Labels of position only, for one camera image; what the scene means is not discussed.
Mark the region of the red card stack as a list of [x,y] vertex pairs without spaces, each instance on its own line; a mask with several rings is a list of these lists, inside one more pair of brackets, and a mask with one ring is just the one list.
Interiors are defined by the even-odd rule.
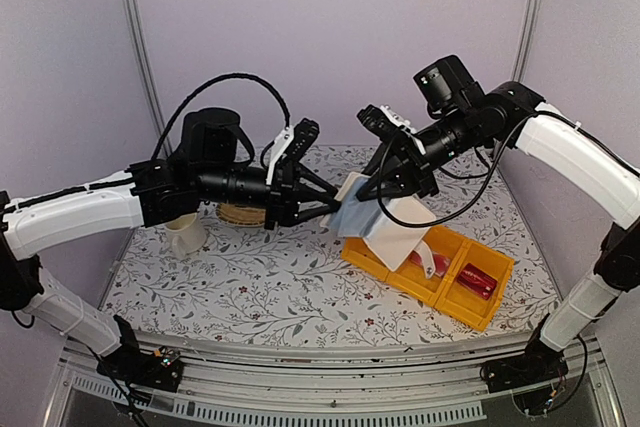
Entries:
[[456,281],[483,300],[488,300],[498,286],[495,278],[471,263],[461,269]]

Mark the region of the aluminium frame post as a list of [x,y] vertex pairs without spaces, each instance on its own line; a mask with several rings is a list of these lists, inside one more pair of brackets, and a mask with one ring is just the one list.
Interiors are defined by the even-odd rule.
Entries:
[[526,0],[522,28],[511,78],[523,82],[543,0]]
[[145,101],[156,135],[160,136],[165,127],[165,121],[144,38],[138,0],[122,0],[122,3]]

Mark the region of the pink circle card stack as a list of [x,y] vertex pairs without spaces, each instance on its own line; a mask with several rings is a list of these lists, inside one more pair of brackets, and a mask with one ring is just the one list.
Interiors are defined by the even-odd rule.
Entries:
[[442,278],[448,271],[451,260],[439,253],[418,253],[413,251],[409,255],[409,261],[423,268],[424,275],[427,279],[438,277]]

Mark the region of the white ceramic mug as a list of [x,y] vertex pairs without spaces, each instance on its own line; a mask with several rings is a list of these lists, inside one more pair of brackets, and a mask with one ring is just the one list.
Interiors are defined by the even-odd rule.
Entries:
[[204,246],[207,232],[197,213],[178,217],[164,224],[170,251],[184,259]]

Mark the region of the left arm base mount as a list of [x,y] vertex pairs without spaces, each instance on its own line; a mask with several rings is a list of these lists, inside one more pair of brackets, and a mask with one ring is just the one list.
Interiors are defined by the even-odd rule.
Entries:
[[161,346],[152,353],[144,353],[131,325],[118,315],[114,320],[120,330],[121,345],[113,353],[99,356],[97,372],[127,385],[176,393],[184,370],[180,351]]

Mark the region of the left aluminium frame post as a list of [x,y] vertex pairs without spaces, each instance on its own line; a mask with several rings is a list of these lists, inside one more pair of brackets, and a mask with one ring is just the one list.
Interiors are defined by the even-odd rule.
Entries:
[[144,38],[138,0],[122,0],[122,3],[145,101],[156,135],[160,136],[165,127],[165,121]]

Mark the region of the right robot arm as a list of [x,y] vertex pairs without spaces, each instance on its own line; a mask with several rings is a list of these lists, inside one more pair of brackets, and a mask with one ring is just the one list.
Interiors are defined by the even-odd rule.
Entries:
[[429,126],[414,128],[388,106],[368,105],[357,115],[380,141],[359,200],[432,196],[436,169],[496,144],[493,168],[506,150],[516,150],[588,196],[611,220],[592,269],[540,322],[518,359],[517,374],[537,383],[554,369],[555,353],[639,286],[639,171],[525,85],[507,81],[485,92],[456,55],[426,66],[413,81]]

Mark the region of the front aluminium rail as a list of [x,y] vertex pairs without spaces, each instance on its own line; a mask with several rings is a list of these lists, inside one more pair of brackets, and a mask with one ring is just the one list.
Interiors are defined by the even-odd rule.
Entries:
[[481,366],[519,354],[523,334],[391,347],[269,347],[142,334],[177,349],[176,392],[139,388],[128,401],[68,342],[55,371],[47,426],[622,426],[626,420],[597,340],[565,353],[554,410],[524,407],[550,382],[493,392]]

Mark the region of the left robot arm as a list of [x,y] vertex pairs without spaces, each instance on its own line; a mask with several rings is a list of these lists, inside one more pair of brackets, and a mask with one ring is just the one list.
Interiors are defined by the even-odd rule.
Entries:
[[30,199],[1,195],[1,307],[39,318],[108,357],[128,381],[148,373],[129,324],[86,304],[42,267],[39,252],[94,234],[153,227],[194,214],[204,201],[259,207],[264,226],[291,227],[337,211],[337,190],[302,165],[319,134],[303,119],[276,137],[267,168],[236,158],[254,152],[239,115],[212,107],[191,112],[167,159]]

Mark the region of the woven bamboo tray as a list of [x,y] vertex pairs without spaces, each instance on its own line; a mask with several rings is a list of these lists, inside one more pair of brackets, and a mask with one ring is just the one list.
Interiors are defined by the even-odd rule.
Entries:
[[241,227],[262,227],[266,211],[262,208],[220,203],[216,207],[217,217],[226,223]]

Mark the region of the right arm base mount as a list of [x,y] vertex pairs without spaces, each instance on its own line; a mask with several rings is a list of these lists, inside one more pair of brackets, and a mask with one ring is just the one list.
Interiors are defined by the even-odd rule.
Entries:
[[578,380],[566,391],[569,367],[564,352],[556,352],[539,339],[535,332],[522,354],[497,358],[484,362],[479,371],[480,379],[490,393],[511,391],[540,382],[549,382],[542,391],[528,391],[512,396],[516,409],[528,418],[546,417],[569,403],[578,393],[589,360],[586,341],[581,335],[577,340],[582,347],[583,361]]

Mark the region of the right aluminium frame post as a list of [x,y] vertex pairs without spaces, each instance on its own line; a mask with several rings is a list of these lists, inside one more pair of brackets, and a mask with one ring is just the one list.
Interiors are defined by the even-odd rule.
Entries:
[[543,0],[526,0],[522,28],[511,78],[523,82]]

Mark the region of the yellow three-compartment bin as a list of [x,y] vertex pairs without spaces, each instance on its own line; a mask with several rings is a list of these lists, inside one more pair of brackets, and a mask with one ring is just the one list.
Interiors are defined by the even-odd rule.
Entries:
[[[450,260],[447,272],[441,277],[426,278],[424,269],[410,260],[391,271],[357,238],[345,241],[341,257],[423,304],[476,331],[484,331],[501,305],[515,261],[445,226],[431,228],[424,240],[432,252]],[[468,269],[495,280],[495,288],[488,295],[481,295],[468,284],[460,283],[460,273]]]

